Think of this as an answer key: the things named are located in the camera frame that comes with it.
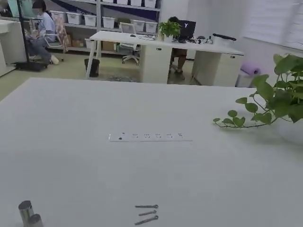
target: white wall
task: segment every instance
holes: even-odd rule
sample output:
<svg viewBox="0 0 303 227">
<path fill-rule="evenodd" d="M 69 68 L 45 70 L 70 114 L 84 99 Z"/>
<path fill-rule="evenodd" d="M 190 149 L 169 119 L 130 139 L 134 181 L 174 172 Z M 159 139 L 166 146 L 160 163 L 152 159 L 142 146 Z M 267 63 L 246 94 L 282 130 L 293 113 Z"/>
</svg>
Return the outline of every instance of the white wall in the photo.
<svg viewBox="0 0 303 227">
<path fill-rule="evenodd" d="M 167 21 L 170 17 L 186 20 L 189 0 L 162 0 L 160 21 Z"/>
<path fill-rule="evenodd" d="M 210 0 L 189 0 L 186 20 L 195 21 L 195 36 L 209 36 Z"/>
<path fill-rule="evenodd" d="M 303 55 L 303 52 L 276 44 L 243 38 L 242 33 L 247 21 L 249 6 L 250 0 L 212 0 L 210 30 L 212 33 L 237 38 L 238 41 L 235 42 L 234 47 L 245 53 L 245 61 L 259 65 L 262 73 L 270 75 L 269 82 L 274 83 L 276 75 L 274 73 L 273 55 L 275 53 Z"/>
</svg>

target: metal pin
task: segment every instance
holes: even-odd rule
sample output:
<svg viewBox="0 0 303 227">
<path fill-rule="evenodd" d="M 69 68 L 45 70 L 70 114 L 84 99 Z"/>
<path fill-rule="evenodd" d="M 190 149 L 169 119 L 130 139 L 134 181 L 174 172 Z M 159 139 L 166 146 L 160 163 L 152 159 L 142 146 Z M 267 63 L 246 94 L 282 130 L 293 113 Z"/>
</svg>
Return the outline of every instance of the metal pin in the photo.
<svg viewBox="0 0 303 227">
<path fill-rule="evenodd" d="M 29 227 L 43 227 L 41 216 L 39 214 L 34 214 L 28 219 Z"/>
<path fill-rule="evenodd" d="M 154 208 L 154 209 L 158 209 L 158 205 L 148 205 L 148 206 L 135 206 L 136 208 Z"/>
<path fill-rule="evenodd" d="M 146 213 L 139 214 L 139 216 L 145 216 L 145 215 L 155 214 L 155 213 L 157 213 L 157 211 L 156 211 L 156 210 L 153 210 L 153 211 L 150 211 L 150 212 L 146 212 Z"/>
<path fill-rule="evenodd" d="M 34 214 L 32 203 L 29 200 L 23 201 L 18 206 L 23 221 L 23 226 L 28 227 L 28 219 Z"/>
<path fill-rule="evenodd" d="M 135 223 L 135 226 L 142 225 L 144 223 L 147 223 L 147 222 L 150 222 L 150 221 L 154 221 L 154 220 L 158 220 L 158 219 L 159 219 L 159 217 L 156 215 L 153 218 L 145 219 L 143 221 L 139 221 L 139 222 Z"/>
</svg>

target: purple yoga mat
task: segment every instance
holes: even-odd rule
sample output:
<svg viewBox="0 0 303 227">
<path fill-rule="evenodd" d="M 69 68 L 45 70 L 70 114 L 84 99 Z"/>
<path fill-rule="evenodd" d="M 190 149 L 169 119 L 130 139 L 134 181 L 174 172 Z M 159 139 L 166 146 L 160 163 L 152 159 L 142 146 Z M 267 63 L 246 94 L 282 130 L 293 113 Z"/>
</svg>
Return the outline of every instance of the purple yoga mat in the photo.
<svg viewBox="0 0 303 227">
<path fill-rule="evenodd" d="M 253 63 L 250 62 L 245 62 L 242 64 L 241 66 L 241 70 L 246 72 L 247 74 L 254 76 L 254 75 L 258 75 L 261 74 L 261 70 L 258 66 L 256 66 Z"/>
</svg>

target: silver cylinder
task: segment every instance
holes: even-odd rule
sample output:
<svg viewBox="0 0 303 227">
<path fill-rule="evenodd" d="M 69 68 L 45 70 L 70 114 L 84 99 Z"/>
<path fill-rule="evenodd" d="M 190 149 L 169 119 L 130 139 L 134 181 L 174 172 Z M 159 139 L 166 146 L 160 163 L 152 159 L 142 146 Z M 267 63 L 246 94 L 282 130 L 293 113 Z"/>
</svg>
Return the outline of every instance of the silver cylinder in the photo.
<svg viewBox="0 0 303 227">
<path fill-rule="evenodd" d="M 18 206 L 23 221 L 23 226 L 28 227 L 28 219 L 34 214 L 32 203 L 29 200 L 23 201 Z"/>
<path fill-rule="evenodd" d="M 28 227 L 43 227 L 40 214 L 34 214 L 29 217 Z"/>
</svg>

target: power socket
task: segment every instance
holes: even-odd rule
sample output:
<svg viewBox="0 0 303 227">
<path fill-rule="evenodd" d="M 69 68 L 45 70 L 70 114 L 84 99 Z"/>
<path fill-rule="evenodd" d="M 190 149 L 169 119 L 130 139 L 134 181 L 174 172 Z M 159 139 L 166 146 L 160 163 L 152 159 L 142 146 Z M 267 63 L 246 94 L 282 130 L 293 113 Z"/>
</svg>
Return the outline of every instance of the power socket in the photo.
<svg viewBox="0 0 303 227">
<path fill-rule="evenodd" d="M 192 141 L 183 133 L 120 133 L 109 135 L 110 142 L 170 142 Z"/>
</svg>

